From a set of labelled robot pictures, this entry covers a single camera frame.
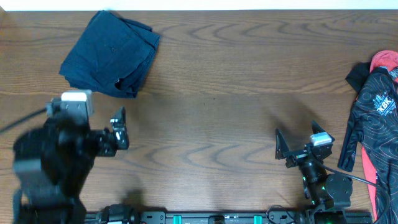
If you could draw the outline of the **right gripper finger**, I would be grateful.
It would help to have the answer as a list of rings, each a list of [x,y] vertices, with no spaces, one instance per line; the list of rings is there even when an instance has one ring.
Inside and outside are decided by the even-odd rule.
[[[315,120],[311,122],[311,126],[313,134],[326,133],[332,141],[335,140],[335,138],[327,133]]]
[[[279,129],[275,130],[276,147],[275,147],[275,159],[285,159],[290,152],[290,149]]]

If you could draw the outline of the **folded dark navy garment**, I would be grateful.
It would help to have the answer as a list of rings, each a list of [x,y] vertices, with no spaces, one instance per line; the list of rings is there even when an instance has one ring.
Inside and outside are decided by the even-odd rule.
[[[71,87],[135,98],[155,59],[160,35],[152,27],[98,11],[62,62]]]

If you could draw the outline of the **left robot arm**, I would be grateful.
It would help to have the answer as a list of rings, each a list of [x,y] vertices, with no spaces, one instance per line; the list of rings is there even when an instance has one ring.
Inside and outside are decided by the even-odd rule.
[[[129,147],[124,107],[110,119],[111,129],[91,129],[90,109],[88,100],[54,98],[43,126],[15,141],[13,170],[21,186],[14,223],[86,223],[80,193],[95,159]]]

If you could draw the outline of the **black patterned jersey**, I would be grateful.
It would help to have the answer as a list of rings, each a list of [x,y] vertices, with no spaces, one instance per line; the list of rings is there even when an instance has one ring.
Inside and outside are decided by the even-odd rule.
[[[351,107],[338,168],[351,172],[356,158],[357,143],[364,147],[376,170],[376,212],[382,216],[385,200],[390,196],[389,211],[382,223],[397,223],[397,69],[370,69],[359,63],[346,77],[358,94]]]

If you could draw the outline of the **red garment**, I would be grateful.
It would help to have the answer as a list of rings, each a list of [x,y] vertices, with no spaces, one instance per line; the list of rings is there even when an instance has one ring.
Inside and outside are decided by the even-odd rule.
[[[391,50],[383,50],[378,52],[372,59],[370,65],[370,71],[373,71],[377,67],[384,67],[389,72],[397,68],[397,52]],[[366,180],[375,183],[376,182],[376,170],[371,163],[369,156],[366,154],[364,147],[361,148],[361,158],[363,162],[364,176]],[[374,218],[377,219],[376,211],[376,188],[368,186],[369,198],[371,201],[372,211]]]

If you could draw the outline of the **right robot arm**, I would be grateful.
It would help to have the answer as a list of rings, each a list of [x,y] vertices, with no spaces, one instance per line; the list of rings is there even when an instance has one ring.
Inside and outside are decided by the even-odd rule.
[[[312,206],[296,213],[295,223],[348,223],[345,208],[351,205],[352,180],[336,172],[328,173],[323,160],[332,154],[334,137],[315,121],[313,134],[302,149],[291,151],[281,131],[276,129],[275,158],[287,168],[298,167],[305,198]]]

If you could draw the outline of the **black mounting rail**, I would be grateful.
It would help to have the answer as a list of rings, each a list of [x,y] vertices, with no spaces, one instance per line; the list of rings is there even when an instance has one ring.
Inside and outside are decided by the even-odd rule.
[[[371,224],[369,212],[344,210],[317,211],[290,210],[273,205],[266,211],[256,212],[167,212],[165,210],[140,212],[130,205],[110,205],[98,212],[86,214],[86,224]]]

